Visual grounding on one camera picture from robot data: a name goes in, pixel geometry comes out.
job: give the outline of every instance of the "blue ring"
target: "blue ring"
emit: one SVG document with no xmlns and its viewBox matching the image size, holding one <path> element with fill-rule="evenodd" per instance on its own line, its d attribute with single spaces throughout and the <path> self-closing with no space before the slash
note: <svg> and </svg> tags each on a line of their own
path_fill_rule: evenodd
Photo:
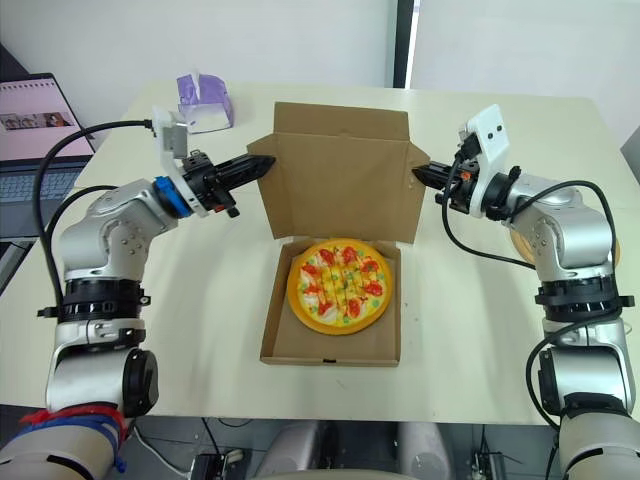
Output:
<svg viewBox="0 0 640 480">
<path fill-rule="evenodd" d="M 176 191 L 175 186 L 169 177 L 156 177 L 155 184 L 158 190 L 164 193 L 167 200 L 171 202 L 171 205 L 176 209 L 180 218 L 186 218 L 191 215 L 189 207 L 184 203 L 184 200 L 182 200 L 182 197 L 180 197 Z"/>
</svg>

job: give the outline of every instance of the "laptop keyboard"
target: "laptop keyboard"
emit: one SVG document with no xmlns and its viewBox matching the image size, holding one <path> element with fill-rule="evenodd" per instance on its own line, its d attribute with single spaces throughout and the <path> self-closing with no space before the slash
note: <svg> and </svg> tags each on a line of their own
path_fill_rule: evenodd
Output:
<svg viewBox="0 0 640 480">
<path fill-rule="evenodd" d="M 67 196 L 78 176 L 77 172 L 48 173 L 42 181 L 41 199 L 55 200 Z M 35 175 L 0 177 L 0 203 L 30 201 Z"/>
</svg>

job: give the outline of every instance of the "red tomato slice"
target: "red tomato slice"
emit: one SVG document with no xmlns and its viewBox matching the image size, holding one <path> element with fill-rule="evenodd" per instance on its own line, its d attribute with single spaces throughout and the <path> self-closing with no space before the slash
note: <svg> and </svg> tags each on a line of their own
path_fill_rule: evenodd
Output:
<svg viewBox="0 0 640 480">
<path fill-rule="evenodd" d="M 342 259 L 344 260 L 344 263 L 353 262 L 357 258 L 357 256 L 358 253 L 353 247 L 346 247 L 342 251 Z"/>
<path fill-rule="evenodd" d="M 317 275 L 318 273 L 318 269 L 316 267 L 314 267 L 313 265 L 303 265 L 302 269 L 307 272 L 309 275 Z"/>
<path fill-rule="evenodd" d="M 309 285 L 305 290 L 302 291 L 302 293 L 318 293 L 319 291 L 320 288 L 316 285 Z"/>
<path fill-rule="evenodd" d="M 331 303 L 331 302 L 321 303 L 320 305 L 318 305 L 318 313 L 320 315 L 324 315 L 324 313 L 327 310 L 329 310 L 329 308 L 331 308 L 332 305 L 333 305 L 333 303 Z"/>
<path fill-rule="evenodd" d="M 379 268 L 380 266 L 378 265 L 378 262 L 373 260 L 367 260 L 362 264 L 362 267 L 360 267 L 360 270 L 363 272 L 377 272 Z"/>
<path fill-rule="evenodd" d="M 357 318 L 358 315 L 360 315 L 360 302 L 352 298 L 349 300 L 348 304 L 349 304 L 349 316 L 352 318 Z"/>
<path fill-rule="evenodd" d="M 364 291 L 370 293 L 374 297 L 379 297 L 382 295 L 382 285 L 378 282 L 371 282 L 369 285 L 364 287 Z"/>
<path fill-rule="evenodd" d="M 335 260 L 333 258 L 333 253 L 331 253 L 329 250 L 327 250 L 326 248 L 321 248 L 320 249 L 320 256 L 322 257 L 322 259 L 327 262 L 329 264 L 329 266 L 333 265 Z"/>
</svg>

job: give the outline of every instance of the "robotic arm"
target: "robotic arm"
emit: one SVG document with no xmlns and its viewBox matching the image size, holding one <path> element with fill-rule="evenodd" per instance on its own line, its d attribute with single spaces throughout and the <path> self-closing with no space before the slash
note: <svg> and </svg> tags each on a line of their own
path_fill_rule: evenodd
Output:
<svg viewBox="0 0 640 480">
<path fill-rule="evenodd" d="M 88 480 L 114 464 L 122 469 L 118 450 L 130 419 L 158 399 L 155 356 L 139 348 L 141 307 L 151 302 L 140 287 L 151 241 L 194 212 L 238 216 L 230 190 L 260 178 L 275 160 L 243 155 L 213 165 L 200 151 L 187 153 L 186 125 L 161 110 L 153 130 L 167 176 L 108 191 L 61 236 L 66 289 L 47 411 L 0 452 L 0 478 Z"/>
<path fill-rule="evenodd" d="M 613 220 L 585 206 L 575 188 L 519 167 L 504 174 L 509 140 L 497 105 L 471 119 L 460 138 L 452 166 L 434 162 L 414 174 L 444 190 L 436 195 L 443 218 L 450 202 L 462 213 L 502 221 L 532 249 L 546 337 L 534 352 L 550 344 L 539 356 L 541 408 L 561 417 L 565 478 L 640 478 L 640 425 L 630 417 L 635 384 L 620 318 L 633 298 L 618 295 Z"/>
</svg>

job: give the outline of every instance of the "laptop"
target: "laptop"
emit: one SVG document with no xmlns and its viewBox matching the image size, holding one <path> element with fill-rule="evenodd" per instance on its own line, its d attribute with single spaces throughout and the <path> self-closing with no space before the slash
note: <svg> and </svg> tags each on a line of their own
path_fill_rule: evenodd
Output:
<svg viewBox="0 0 640 480">
<path fill-rule="evenodd" d="M 31 212 L 38 165 L 51 147 L 79 129 L 53 74 L 0 82 L 0 239 L 38 235 Z M 83 137 L 67 145 L 51 163 L 42 187 L 45 224 L 93 154 Z"/>
</svg>

